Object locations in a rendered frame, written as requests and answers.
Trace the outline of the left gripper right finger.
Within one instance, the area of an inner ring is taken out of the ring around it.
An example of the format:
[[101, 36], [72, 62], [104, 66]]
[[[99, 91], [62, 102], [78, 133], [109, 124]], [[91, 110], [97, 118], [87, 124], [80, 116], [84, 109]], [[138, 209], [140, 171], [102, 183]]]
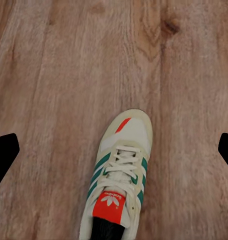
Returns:
[[219, 140], [218, 151], [228, 165], [228, 133], [222, 133]]

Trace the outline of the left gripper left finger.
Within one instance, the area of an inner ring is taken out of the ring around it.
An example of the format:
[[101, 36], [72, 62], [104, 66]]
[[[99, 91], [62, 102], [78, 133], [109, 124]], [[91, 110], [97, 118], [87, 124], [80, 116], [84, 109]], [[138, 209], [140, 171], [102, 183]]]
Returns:
[[0, 183], [20, 152], [15, 133], [0, 136]]

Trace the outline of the gym shoe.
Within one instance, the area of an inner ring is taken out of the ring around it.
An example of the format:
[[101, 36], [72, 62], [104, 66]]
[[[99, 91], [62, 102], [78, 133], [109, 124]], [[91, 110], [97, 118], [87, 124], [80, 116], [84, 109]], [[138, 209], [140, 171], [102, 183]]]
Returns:
[[79, 240], [135, 240], [152, 141], [145, 111], [130, 108], [112, 121], [99, 146]]

